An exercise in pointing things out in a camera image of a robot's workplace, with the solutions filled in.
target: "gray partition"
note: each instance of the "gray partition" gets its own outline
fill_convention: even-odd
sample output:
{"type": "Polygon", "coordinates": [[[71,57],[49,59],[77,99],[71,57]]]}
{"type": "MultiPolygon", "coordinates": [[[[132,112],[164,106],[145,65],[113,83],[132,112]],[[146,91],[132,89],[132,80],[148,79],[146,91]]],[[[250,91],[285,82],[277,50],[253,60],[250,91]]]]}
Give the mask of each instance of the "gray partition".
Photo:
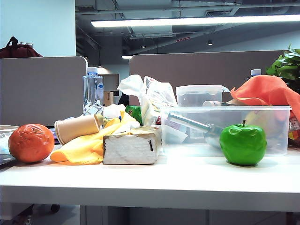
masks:
{"type": "Polygon", "coordinates": [[[86,69],[80,56],[1,59],[1,124],[53,126],[80,116],[86,69]]]}
{"type": "MultiPolygon", "coordinates": [[[[251,69],[269,67],[283,51],[205,52],[135,55],[129,61],[129,73],[149,76],[178,86],[193,84],[223,85],[230,90],[241,86],[251,69]]],[[[229,93],[223,100],[231,99],[229,93]]],[[[137,99],[131,97],[132,105],[137,99]]]]}

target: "orange towel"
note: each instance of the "orange towel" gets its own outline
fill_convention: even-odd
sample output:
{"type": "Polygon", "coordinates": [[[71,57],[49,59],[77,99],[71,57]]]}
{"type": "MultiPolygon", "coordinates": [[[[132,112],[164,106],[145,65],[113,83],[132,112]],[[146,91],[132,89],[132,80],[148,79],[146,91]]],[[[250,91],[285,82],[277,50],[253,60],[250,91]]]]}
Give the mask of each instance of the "orange towel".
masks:
{"type": "Polygon", "coordinates": [[[64,165],[91,165],[99,164],[103,160],[103,136],[110,135],[122,125],[136,121],[128,113],[121,111],[122,121],[112,120],[104,129],[92,135],[77,137],[60,149],[54,151],[50,159],[64,165]]]}
{"type": "Polygon", "coordinates": [[[258,75],[246,81],[237,90],[230,91],[233,98],[247,105],[290,105],[290,117],[300,121],[300,95],[276,76],[258,75]]]}

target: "paper cup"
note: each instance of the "paper cup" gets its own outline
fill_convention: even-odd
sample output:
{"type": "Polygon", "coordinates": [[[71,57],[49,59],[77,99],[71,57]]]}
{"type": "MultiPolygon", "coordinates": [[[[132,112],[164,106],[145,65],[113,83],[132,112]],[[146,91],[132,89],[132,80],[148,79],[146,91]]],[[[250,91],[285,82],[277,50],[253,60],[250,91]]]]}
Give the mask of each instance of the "paper cup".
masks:
{"type": "Polygon", "coordinates": [[[58,141],[64,145],[83,135],[99,132],[98,120],[95,114],[58,120],[54,124],[58,141]]]}

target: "green plant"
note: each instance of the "green plant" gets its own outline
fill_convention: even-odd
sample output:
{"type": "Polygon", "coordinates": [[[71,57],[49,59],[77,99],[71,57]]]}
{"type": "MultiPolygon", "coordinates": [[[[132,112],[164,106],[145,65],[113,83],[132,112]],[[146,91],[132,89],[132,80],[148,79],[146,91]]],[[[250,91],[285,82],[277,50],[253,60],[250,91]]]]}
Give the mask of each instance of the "green plant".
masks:
{"type": "Polygon", "coordinates": [[[292,49],[289,45],[284,56],[280,55],[266,68],[266,74],[280,77],[289,88],[300,94],[300,49],[292,49]]]}

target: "green can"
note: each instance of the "green can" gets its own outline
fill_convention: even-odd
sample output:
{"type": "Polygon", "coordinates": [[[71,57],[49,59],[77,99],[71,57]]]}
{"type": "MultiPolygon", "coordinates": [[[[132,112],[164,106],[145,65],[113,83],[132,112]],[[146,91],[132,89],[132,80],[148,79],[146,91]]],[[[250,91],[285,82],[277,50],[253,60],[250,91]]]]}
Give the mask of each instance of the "green can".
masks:
{"type": "Polygon", "coordinates": [[[140,123],[140,125],[143,125],[142,121],[142,115],[141,115],[141,107],[136,105],[127,105],[125,112],[127,112],[130,116],[136,119],[140,123]]]}

